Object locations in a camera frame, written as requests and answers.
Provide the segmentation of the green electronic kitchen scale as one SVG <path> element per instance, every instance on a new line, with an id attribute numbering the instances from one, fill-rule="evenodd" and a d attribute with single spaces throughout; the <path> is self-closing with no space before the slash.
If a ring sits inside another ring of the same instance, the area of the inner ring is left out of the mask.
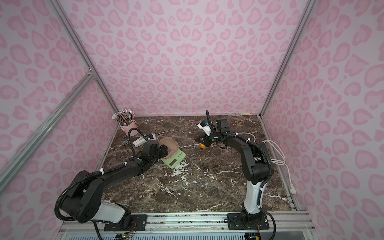
<path id="1" fill-rule="evenodd" d="M 162 162 L 165 163 L 169 168 L 176 168 L 182 160 L 184 160 L 186 154 L 182 150 L 177 150 L 170 157 L 162 158 Z"/>

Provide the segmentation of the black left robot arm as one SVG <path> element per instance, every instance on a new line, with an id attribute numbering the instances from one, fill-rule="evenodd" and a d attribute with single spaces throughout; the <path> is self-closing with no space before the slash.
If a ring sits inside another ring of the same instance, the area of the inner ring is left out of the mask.
<path id="1" fill-rule="evenodd" d="M 165 158 L 168 147 L 149 136 L 144 136 L 143 149 L 122 164 L 89 173 L 79 172 L 70 185 L 59 195 L 54 213 L 57 219 L 65 222 L 76 221 L 80 224 L 91 222 L 99 239 L 102 238 L 99 223 L 103 223 L 104 231 L 121 231 L 122 240 L 126 235 L 143 231 L 146 227 L 146 215 L 133 215 L 125 206 L 112 204 L 102 200 L 104 192 L 126 179 L 142 175 Z"/>

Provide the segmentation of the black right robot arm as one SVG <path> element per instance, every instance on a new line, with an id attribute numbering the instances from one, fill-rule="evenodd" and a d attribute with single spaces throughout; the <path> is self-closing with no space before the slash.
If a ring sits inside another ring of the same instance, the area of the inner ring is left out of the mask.
<path id="1" fill-rule="evenodd" d="M 211 121 L 209 111 L 206 111 L 206 121 L 198 124 L 198 128 L 204 133 L 195 141 L 205 147 L 213 144 L 224 144 L 225 147 L 235 149 L 241 157 L 242 171 L 247 180 L 246 198 L 240 213 L 227 214 L 224 223 L 229 230 L 250 230 L 254 234 L 246 234 L 248 240 L 260 240 L 261 230 L 268 230 L 273 225 L 273 240 L 277 232 L 277 224 L 268 211 L 262 207 L 263 195 L 270 182 L 274 167 L 267 146 L 263 142 L 257 142 L 243 137 L 241 133 L 231 131 L 228 121 L 220 119 L 216 125 Z"/>

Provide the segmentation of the orange power strip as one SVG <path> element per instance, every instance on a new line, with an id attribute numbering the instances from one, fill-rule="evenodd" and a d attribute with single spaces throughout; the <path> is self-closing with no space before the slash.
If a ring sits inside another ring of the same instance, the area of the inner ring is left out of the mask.
<path id="1" fill-rule="evenodd" d="M 206 146 L 204 144 L 200 144 L 200 148 L 204 149 L 204 148 L 206 148 Z"/>

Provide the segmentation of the white rectangular device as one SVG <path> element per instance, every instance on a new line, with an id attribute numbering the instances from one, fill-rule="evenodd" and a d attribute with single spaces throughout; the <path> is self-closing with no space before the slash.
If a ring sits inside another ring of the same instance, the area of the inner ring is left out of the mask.
<path id="1" fill-rule="evenodd" d="M 147 141 L 147 138 L 145 138 L 145 137 L 140 137 L 140 138 L 138 138 L 137 140 L 135 140 L 133 144 L 134 144 L 134 146 L 135 146 L 136 148 L 138 148 L 138 147 L 142 146 L 146 141 Z"/>

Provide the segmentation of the pink pencil cup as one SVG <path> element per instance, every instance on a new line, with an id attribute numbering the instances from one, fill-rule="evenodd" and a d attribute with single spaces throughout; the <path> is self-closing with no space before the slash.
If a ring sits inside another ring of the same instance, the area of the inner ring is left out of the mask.
<path id="1" fill-rule="evenodd" d="M 129 131 L 133 128 L 137 128 L 137 122 L 135 120 L 132 120 L 131 123 L 129 125 L 126 125 L 126 126 L 120 126 L 121 130 L 125 132 L 125 134 L 128 136 L 129 135 Z M 133 130 L 131 131 L 131 136 L 134 136 L 138 133 L 137 130 Z"/>

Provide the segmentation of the bundle of coloured pencils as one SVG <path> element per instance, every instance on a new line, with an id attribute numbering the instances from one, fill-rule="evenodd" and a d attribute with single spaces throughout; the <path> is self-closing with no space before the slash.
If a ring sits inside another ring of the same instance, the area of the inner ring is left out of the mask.
<path id="1" fill-rule="evenodd" d="M 128 126 L 133 123 L 134 116 L 132 110 L 122 109 L 112 115 L 112 120 L 118 122 L 120 126 Z"/>

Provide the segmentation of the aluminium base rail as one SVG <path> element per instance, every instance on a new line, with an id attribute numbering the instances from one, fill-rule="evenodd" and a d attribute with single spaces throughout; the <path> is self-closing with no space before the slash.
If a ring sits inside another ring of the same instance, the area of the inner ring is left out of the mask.
<path id="1" fill-rule="evenodd" d="M 57 240 L 317 240 L 319 236 L 305 211 L 272 212 L 263 221 L 268 229 L 244 229 L 226 223 L 226 212 L 147 213 L 131 229 L 106 232 L 105 223 L 64 222 Z"/>

